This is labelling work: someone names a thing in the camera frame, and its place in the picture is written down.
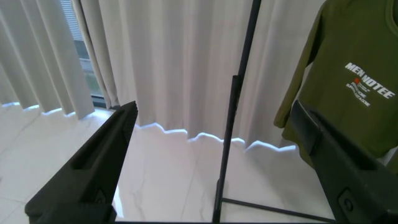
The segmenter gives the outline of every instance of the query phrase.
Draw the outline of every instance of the black metal rod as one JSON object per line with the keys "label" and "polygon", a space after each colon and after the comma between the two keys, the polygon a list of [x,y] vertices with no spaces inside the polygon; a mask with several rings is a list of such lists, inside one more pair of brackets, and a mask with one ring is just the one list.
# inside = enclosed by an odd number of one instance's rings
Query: black metal rod
{"label": "black metal rod", "polygon": [[255,204],[255,203],[242,202],[242,201],[239,201],[239,200],[233,200],[233,199],[229,199],[229,198],[223,198],[222,201],[226,202],[226,203],[232,203],[232,204],[235,204],[235,205],[242,205],[242,206],[245,206],[245,207],[258,208],[258,209],[261,209],[261,210],[267,210],[267,211],[282,213],[282,214],[286,214],[286,215],[293,215],[293,216],[296,216],[296,217],[309,218],[309,219],[312,219],[312,220],[318,220],[318,221],[328,222],[328,223],[336,223],[336,220],[332,220],[332,219],[329,219],[329,218],[318,217],[316,215],[309,215],[309,214],[300,213],[300,212],[293,212],[293,211],[284,210],[284,209],[281,209],[281,208],[274,208],[274,207],[268,207],[268,206],[265,206],[265,205],[258,205],[258,204]]}
{"label": "black metal rod", "polygon": [[236,109],[238,108],[239,96],[242,90],[244,74],[248,66],[251,44],[253,42],[254,31],[256,30],[257,18],[260,10],[261,0],[253,0],[248,29],[243,44],[241,62],[239,65],[238,75],[234,75],[231,85],[231,96],[229,97],[228,117],[224,134],[224,148],[221,159],[220,177],[217,181],[216,198],[213,210],[213,223],[220,222],[221,204],[224,191],[226,168],[228,165],[229,147],[231,145],[232,131],[235,121]]}

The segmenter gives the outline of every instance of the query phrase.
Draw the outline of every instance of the olive green sweatshirt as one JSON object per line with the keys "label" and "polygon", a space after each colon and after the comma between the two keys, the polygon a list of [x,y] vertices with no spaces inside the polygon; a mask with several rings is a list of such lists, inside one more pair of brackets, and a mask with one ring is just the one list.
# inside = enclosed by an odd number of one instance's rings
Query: olive green sweatshirt
{"label": "olive green sweatshirt", "polygon": [[298,99],[315,108],[358,146],[381,157],[398,145],[398,26],[393,0],[327,0],[308,36],[274,124],[296,142],[289,121]]}

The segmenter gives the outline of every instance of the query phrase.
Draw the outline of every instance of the glossy floor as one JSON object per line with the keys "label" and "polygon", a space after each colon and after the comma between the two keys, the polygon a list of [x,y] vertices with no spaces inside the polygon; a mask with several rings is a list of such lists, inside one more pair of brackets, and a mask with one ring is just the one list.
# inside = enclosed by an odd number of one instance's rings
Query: glossy floor
{"label": "glossy floor", "polygon": [[[24,205],[106,121],[111,111],[78,121],[62,111],[0,107],[0,223],[28,223]],[[223,144],[184,131],[136,126],[115,193],[117,220],[210,222]],[[333,218],[316,173],[296,150],[231,145],[224,195]],[[224,222],[312,222],[224,204]]]}

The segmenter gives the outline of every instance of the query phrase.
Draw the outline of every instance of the window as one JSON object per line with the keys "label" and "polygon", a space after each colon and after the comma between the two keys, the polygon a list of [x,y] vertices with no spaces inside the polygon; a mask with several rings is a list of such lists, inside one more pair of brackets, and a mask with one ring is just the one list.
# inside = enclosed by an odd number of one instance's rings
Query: window
{"label": "window", "polygon": [[60,0],[63,12],[67,18],[70,32],[73,36],[73,41],[75,42],[75,47],[79,55],[80,64],[83,68],[85,78],[90,88],[91,95],[94,98],[102,98],[103,94],[98,85],[97,79],[94,74],[93,65],[91,64],[90,58],[88,56],[86,44],[83,41],[83,36],[81,35],[79,25],[77,23],[75,13],[73,12],[72,3],[70,0]]}

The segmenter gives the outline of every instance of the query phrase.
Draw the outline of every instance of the beige curtain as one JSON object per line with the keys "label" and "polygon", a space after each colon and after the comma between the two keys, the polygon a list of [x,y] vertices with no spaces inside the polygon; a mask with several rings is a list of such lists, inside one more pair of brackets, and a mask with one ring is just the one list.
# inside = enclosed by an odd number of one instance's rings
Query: beige curtain
{"label": "beige curtain", "polygon": [[94,112],[59,1],[0,1],[0,103]]}
{"label": "beige curtain", "polygon": [[[136,100],[140,126],[223,138],[252,1],[72,2],[108,106]],[[272,120],[322,3],[262,1],[234,138],[279,145]]]}

